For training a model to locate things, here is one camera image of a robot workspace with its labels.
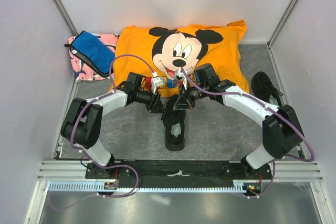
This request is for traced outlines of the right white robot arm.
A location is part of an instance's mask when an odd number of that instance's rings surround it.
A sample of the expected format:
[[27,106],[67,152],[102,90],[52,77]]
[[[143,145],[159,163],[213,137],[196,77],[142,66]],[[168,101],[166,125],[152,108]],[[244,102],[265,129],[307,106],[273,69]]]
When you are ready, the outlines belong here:
[[263,165],[286,156],[299,145],[304,135],[294,109],[264,102],[242,90],[229,80],[221,81],[211,64],[196,69],[199,84],[196,84],[183,68],[174,73],[182,82],[179,88],[181,99],[176,109],[191,109],[196,100],[204,97],[233,108],[256,122],[262,129],[262,143],[242,159],[241,174],[254,178]]

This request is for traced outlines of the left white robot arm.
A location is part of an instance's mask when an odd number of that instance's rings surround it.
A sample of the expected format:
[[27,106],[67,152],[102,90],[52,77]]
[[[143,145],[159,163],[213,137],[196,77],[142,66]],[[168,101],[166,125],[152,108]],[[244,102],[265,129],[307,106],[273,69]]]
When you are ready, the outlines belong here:
[[152,113],[165,113],[159,87],[163,78],[154,74],[150,80],[150,90],[141,87],[145,77],[130,73],[120,87],[92,99],[72,100],[62,123],[60,134],[74,149],[82,151],[97,166],[97,173],[103,178],[111,178],[115,173],[114,156],[99,140],[102,119],[108,113],[123,108],[133,102],[141,103]]

